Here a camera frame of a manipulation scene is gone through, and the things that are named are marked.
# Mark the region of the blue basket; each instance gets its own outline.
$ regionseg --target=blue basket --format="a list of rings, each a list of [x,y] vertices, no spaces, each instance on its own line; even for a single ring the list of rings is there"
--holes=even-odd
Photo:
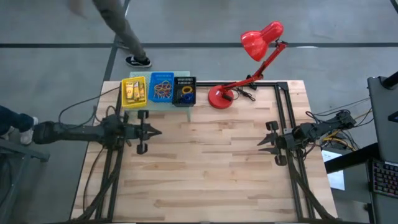
[[[169,98],[162,98],[155,93],[155,86],[168,81],[171,85],[170,92],[167,96]],[[149,95],[148,99],[154,103],[171,103],[173,98],[173,86],[174,86],[174,73],[173,72],[152,72],[150,75]]]

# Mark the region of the lamp shade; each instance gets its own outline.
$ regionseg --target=lamp shade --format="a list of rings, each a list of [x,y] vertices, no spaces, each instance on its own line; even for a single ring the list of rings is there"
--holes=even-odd
[[[256,61],[260,61],[268,50],[268,45],[284,32],[284,26],[278,21],[271,22],[263,30],[251,30],[241,35],[246,52]]]

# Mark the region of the white paper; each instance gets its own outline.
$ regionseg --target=white paper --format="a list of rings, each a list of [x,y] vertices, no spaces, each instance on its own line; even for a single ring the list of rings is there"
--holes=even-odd
[[[329,160],[334,159],[339,156],[341,156],[341,154],[322,150],[322,158],[323,158],[324,162],[329,161]],[[329,178],[329,184],[330,184],[331,188],[345,190],[344,172],[342,170],[328,174],[328,178]]]

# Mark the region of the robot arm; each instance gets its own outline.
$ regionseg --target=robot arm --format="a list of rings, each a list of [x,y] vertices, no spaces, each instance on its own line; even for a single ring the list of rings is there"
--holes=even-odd
[[[144,122],[148,115],[148,111],[138,111],[138,118],[141,120],[141,124],[138,125],[123,123],[115,114],[103,118],[97,126],[80,126],[46,121],[34,127],[33,142],[50,144],[60,140],[95,141],[107,149],[114,149],[119,144],[124,144],[124,141],[120,142],[120,139],[139,139],[140,144],[137,145],[137,153],[144,154],[148,151],[148,146],[143,142],[152,136],[162,134],[161,131]]]
[[[334,118],[318,124],[303,123],[295,127],[291,133],[277,136],[275,144],[279,149],[294,151],[305,148],[308,143],[315,142],[330,131],[353,128],[355,123],[349,111],[341,111]]]

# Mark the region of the cable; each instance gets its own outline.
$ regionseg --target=cable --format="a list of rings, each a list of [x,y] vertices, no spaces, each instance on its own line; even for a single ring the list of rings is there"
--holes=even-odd
[[[246,91],[244,91],[243,90],[243,87],[237,87],[237,88],[235,88],[235,89],[233,89],[234,91],[236,91],[237,93],[238,93],[238,97],[236,98],[236,99],[238,99],[239,98],[239,94],[242,94],[243,96],[245,96],[245,97],[247,97],[247,98],[249,98],[251,101],[255,101],[256,99],[252,96],[252,94],[251,93],[248,93],[248,92],[246,92]]]
[[[109,109],[111,109],[111,108],[113,109],[114,113],[116,114],[116,108],[115,108],[114,106],[109,105],[109,106],[106,108],[105,116],[108,116],[108,115],[109,115]]]
[[[326,138],[326,139],[323,139],[323,140],[325,140],[325,141],[336,141],[336,142],[342,143],[344,146],[350,148],[352,151],[355,151],[355,150],[356,150],[353,146],[350,146],[346,141],[344,141],[344,140],[342,140],[342,139],[338,139],[338,138]]]
[[[331,114],[336,114],[336,113],[344,112],[344,111],[348,113],[347,117],[351,115],[351,112],[349,110],[346,110],[346,109],[334,111],[334,112],[331,112],[331,113],[328,113],[328,114],[323,114],[323,115],[317,115],[317,114],[312,113],[311,111],[306,111],[305,114],[307,116],[309,116],[310,118],[314,119],[316,124],[319,124],[319,123],[334,124],[334,123],[340,122],[340,121],[339,120],[336,120],[336,121],[324,121],[324,120],[321,120],[321,119],[317,118],[316,115],[317,116],[329,116]]]
[[[343,130],[340,130],[342,134],[344,134],[344,136],[346,136],[349,140],[349,142],[351,143],[351,145],[354,147],[356,147],[356,149],[361,149],[360,146],[354,141],[353,136],[351,135],[351,133],[347,130],[348,134],[345,133]]]
[[[83,125],[89,123],[89,122],[91,121],[91,119],[93,119],[93,118],[95,117],[96,109],[94,110],[93,114],[90,116],[90,118],[89,118],[87,121],[85,121],[85,122],[83,122],[83,123],[81,123],[81,124],[78,124],[78,125],[76,125],[76,126],[74,126],[74,127],[72,127],[72,128],[66,128],[65,125],[61,122],[61,117],[62,117],[62,114],[63,114],[65,111],[69,110],[70,108],[72,108],[72,107],[74,107],[74,106],[77,106],[77,105],[80,105],[80,104],[82,104],[82,103],[86,103],[86,102],[88,102],[88,101],[97,99],[97,98],[99,98],[99,97],[101,97],[101,96],[103,96],[103,95],[105,95],[105,94],[107,94],[107,93],[109,93],[109,92],[111,92],[111,91],[113,91],[113,90],[117,90],[117,89],[119,89],[119,88],[120,88],[120,87],[113,88],[113,89],[111,89],[111,90],[108,90],[108,91],[106,91],[106,92],[104,92],[104,93],[102,93],[102,94],[96,96],[96,97],[92,97],[92,98],[90,98],[90,99],[88,99],[88,100],[83,100],[83,101],[81,101],[81,102],[75,103],[75,104],[70,105],[70,106],[68,106],[67,108],[63,109],[63,110],[60,112],[60,114],[58,115],[58,122],[60,123],[61,127],[62,127],[64,130],[67,131],[67,130],[71,130],[71,129],[74,129],[74,128],[82,127]]]
[[[236,97],[234,100],[237,100],[238,98],[239,98],[239,92],[237,91],[237,90],[235,90],[235,89],[231,89],[231,90],[233,90],[233,91],[235,91],[236,92],[236,94],[238,95],[238,97]]]
[[[317,144],[314,141],[311,148],[308,151],[307,151],[307,149],[304,150],[305,152],[303,153],[303,160],[305,160],[307,158],[307,155],[312,151],[312,149],[315,148],[315,146],[317,146]]]
[[[86,206],[85,206],[85,200],[86,200],[87,186],[88,186],[88,183],[90,182],[91,175],[93,174],[95,164],[97,163],[98,159],[100,158],[101,153],[104,151],[104,148],[105,148],[105,147],[103,146],[102,149],[100,150],[100,152],[98,153],[97,157],[95,158],[94,163],[93,163],[93,165],[91,166],[90,173],[88,174],[88,177],[87,177],[87,182],[86,182],[86,185],[85,185],[85,190],[84,190],[84,192],[83,192],[83,213],[86,211],[86,208],[85,208],[85,207],[86,207]]]
[[[366,123],[364,123],[364,124],[357,125],[357,126],[355,126],[354,128],[361,127],[361,126],[364,126],[364,125],[366,125],[366,124],[369,124],[369,123],[372,122],[373,120],[374,120],[374,118],[372,118],[372,120],[370,120],[370,121],[368,121],[368,122],[366,122]]]
[[[345,106],[354,105],[354,104],[356,104],[356,103],[358,103],[358,104],[364,103],[364,102],[367,101],[368,99],[370,99],[370,97],[365,98],[365,99],[362,99],[362,100],[355,101],[354,103],[349,103],[349,104],[347,104],[347,105],[339,106],[339,107],[337,107],[337,108],[333,108],[333,109],[330,109],[330,110],[327,110],[327,111],[324,111],[324,112],[321,112],[321,113],[316,113],[315,115],[320,116],[321,114],[327,113],[327,112],[329,112],[329,111],[334,111],[334,110],[343,108],[343,107],[345,107]]]
[[[360,117],[363,117],[363,116],[367,115],[367,113],[363,113],[363,114],[357,116],[356,118],[354,118],[354,120],[356,120],[356,119],[358,119],[358,118],[360,118]]]
[[[362,119],[361,122],[359,122],[359,124],[357,124],[357,125],[355,126],[355,128],[359,127],[359,126],[363,123],[363,121],[366,119],[366,117],[368,117],[368,115],[369,115],[369,113],[370,113],[371,111],[372,111],[372,108],[369,109],[369,111],[366,113],[365,117]]]

